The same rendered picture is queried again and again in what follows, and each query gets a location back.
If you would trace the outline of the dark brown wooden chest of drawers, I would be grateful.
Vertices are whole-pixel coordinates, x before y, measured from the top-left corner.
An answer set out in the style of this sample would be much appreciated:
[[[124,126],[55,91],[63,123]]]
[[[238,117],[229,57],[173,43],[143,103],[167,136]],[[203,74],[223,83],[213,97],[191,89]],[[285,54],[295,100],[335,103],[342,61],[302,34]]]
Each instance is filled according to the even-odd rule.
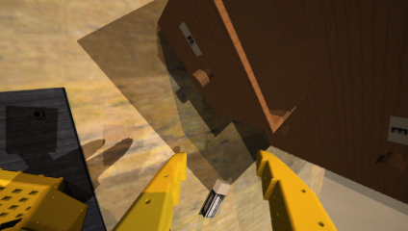
[[[306,159],[304,157],[301,157],[297,154],[294,154],[286,149],[283,149],[281,147],[278,147],[274,144],[271,143],[267,131],[265,131],[269,144],[275,148],[278,148],[282,151],[285,151],[289,154],[294,155],[297,158],[300,158],[304,161],[307,161],[311,164],[314,164],[318,167],[322,167],[324,169],[327,169],[331,172],[334,172],[338,175],[341,175],[344,178],[347,178],[351,181],[354,181],[358,184],[361,184],[365,187],[368,187],[372,190],[375,190],[379,193],[383,193],[391,198],[394,198],[398,201],[401,201],[405,204],[408,204],[408,200],[403,199],[399,196],[396,196],[394,194],[391,194],[389,192],[385,192],[383,190],[380,190],[372,185],[369,185],[367,183],[364,183],[360,180],[357,180],[355,178],[352,178],[348,175],[345,175],[343,173],[340,173],[337,171],[337,164],[336,164],[336,156],[335,156],[335,148],[334,148],[334,141],[333,141],[333,133],[332,133],[332,125],[331,125],[331,117],[330,117],[330,111],[329,111],[329,104],[328,104],[328,97],[327,93],[328,92],[348,92],[348,93],[366,93],[366,94],[385,94],[385,95],[402,95],[402,96],[408,96],[408,87],[392,87],[392,86],[342,86],[342,85],[326,85],[325,84],[325,78],[324,78],[324,71],[323,71],[323,64],[322,64],[322,58],[321,58],[321,53],[320,53],[320,47],[319,47],[319,36],[318,36],[318,30],[317,30],[317,24],[316,24],[316,19],[315,19],[315,13],[314,13],[314,8],[313,8],[313,2],[312,0],[303,0],[304,2],[304,7],[305,7],[305,12],[307,16],[307,21],[308,21],[308,26],[309,26],[309,32],[310,32],[310,37],[311,37],[311,42],[313,46],[313,52],[314,52],[314,57],[315,57],[315,63],[316,63],[316,68],[317,68],[317,74],[318,74],[318,79],[319,81],[317,84],[311,89],[311,91],[320,91],[321,95],[321,101],[322,101],[322,107],[323,107],[323,112],[324,112],[324,119],[325,119],[325,125],[326,125],[326,131],[327,131],[327,138],[328,138],[328,144],[329,144],[329,150],[330,150],[330,157],[331,157],[331,165],[330,167],[325,167],[321,164],[318,164],[316,162],[313,162],[309,159]]]

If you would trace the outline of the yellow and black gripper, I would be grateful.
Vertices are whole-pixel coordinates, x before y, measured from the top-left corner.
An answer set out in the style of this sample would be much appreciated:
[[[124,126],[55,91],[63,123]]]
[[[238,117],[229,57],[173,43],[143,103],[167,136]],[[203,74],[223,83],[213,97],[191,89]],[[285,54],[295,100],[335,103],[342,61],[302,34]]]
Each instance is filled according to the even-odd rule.
[[[170,231],[186,168],[187,153],[175,153],[112,231]],[[272,231],[337,231],[315,193],[276,156],[258,150],[256,174],[262,179]]]

